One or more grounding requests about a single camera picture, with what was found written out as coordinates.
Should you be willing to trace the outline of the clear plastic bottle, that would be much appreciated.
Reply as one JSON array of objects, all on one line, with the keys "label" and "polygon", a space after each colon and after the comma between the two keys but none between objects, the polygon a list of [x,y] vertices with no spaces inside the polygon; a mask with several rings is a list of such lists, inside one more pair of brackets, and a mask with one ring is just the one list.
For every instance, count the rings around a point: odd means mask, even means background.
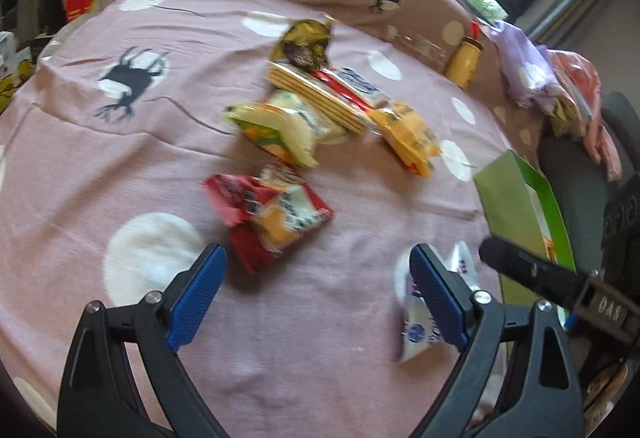
[{"label": "clear plastic bottle", "polygon": [[437,73],[441,73],[445,68],[446,51],[421,36],[401,33],[393,25],[387,25],[384,28],[382,39],[401,50],[405,50],[411,57]]}]

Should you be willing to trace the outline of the green label biscuit pack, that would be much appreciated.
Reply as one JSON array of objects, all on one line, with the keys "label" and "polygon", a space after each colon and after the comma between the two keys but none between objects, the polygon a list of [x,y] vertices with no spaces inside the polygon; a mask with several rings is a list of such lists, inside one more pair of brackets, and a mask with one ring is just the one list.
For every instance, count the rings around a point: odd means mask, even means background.
[{"label": "green label biscuit pack", "polygon": [[273,86],[295,92],[312,106],[355,134],[363,134],[372,124],[363,110],[341,98],[328,85],[288,63],[268,62],[267,78]]}]

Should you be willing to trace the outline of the gold brown snack packet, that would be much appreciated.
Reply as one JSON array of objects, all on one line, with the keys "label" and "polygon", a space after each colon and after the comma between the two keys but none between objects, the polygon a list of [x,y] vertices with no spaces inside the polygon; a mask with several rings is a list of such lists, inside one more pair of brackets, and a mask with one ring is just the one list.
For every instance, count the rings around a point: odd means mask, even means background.
[{"label": "gold brown snack packet", "polygon": [[325,16],[323,21],[296,21],[278,41],[271,60],[288,62],[305,72],[327,68],[333,24],[334,20],[330,16]]}]

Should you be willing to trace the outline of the pink polka dot blanket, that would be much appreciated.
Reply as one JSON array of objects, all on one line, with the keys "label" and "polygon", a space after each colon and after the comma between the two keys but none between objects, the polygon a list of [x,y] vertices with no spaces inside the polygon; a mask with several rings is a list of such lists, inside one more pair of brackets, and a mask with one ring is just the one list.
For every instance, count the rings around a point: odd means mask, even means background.
[{"label": "pink polka dot blanket", "polygon": [[330,62],[411,106],[444,153],[423,179],[372,135],[318,146],[305,177],[333,218],[264,271],[232,262],[180,357],[235,437],[405,437],[423,418],[457,353],[397,363],[401,257],[477,248],[474,174],[507,150],[535,163],[544,124],[504,90],[494,45],[461,89],[402,43],[454,50],[472,20],[456,0],[114,0],[1,117],[1,359],[39,421],[88,302],[133,304],[228,244],[204,181],[269,155],[224,109],[267,98],[281,35],[327,16]]}]

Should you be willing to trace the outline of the yellow drink bottle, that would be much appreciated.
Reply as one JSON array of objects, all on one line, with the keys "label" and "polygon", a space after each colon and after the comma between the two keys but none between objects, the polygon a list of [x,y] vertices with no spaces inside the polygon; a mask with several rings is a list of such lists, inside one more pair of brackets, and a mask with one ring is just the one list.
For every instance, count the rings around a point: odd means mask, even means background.
[{"label": "yellow drink bottle", "polygon": [[470,23],[470,34],[460,40],[445,66],[444,75],[450,82],[465,90],[475,74],[484,47],[480,42],[480,24]]}]

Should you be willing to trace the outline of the yellow cracker packet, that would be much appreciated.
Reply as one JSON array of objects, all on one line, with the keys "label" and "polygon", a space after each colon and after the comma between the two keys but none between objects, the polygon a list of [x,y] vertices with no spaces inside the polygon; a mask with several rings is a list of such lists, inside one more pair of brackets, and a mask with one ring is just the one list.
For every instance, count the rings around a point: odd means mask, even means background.
[{"label": "yellow cracker packet", "polygon": [[431,178],[432,158],[439,158],[437,137],[426,120],[407,103],[395,101],[368,112],[369,120],[404,165],[416,176]]}]

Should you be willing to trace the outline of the red orange snack packet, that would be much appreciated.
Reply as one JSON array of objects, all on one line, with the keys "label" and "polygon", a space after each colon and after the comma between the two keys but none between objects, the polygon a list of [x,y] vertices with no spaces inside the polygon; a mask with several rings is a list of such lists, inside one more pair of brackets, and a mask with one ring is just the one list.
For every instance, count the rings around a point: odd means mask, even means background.
[{"label": "red orange snack packet", "polygon": [[256,274],[334,216],[294,170],[273,160],[256,177],[215,174],[203,182],[244,269]]}]

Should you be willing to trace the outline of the red white blue snack packet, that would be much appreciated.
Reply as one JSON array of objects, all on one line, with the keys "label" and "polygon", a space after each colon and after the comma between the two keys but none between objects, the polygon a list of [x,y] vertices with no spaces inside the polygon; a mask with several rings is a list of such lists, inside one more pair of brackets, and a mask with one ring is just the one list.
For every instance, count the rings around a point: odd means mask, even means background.
[{"label": "red white blue snack packet", "polygon": [[320,68],[310,75],[363,111],[382,108],[390,101],[384,91],[351,68]]}]

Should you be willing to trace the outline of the green white cardboard box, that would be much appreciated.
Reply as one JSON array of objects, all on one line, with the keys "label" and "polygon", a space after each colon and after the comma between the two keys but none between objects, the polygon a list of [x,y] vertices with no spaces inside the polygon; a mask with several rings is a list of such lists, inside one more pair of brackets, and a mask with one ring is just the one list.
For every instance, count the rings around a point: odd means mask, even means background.
[{"label": "green white cardboard box", "polygon": [[559,204],[544,175],[507,150],[477,172],[474,181],[493,236],[576,270]]}]

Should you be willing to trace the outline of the green yellow snack packet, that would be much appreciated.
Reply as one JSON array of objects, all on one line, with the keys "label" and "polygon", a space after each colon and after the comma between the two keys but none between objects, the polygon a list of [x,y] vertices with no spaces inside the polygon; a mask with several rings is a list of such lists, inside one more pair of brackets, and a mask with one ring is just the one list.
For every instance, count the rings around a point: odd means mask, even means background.
[{"label": "green yellow snack packet", "polygon": [[224,119],[262,150],[295,167],[314,168],[318,144],[345,140],[344,127],[308,100],[292,91],[277,89],[266,102],[232,104]]}]

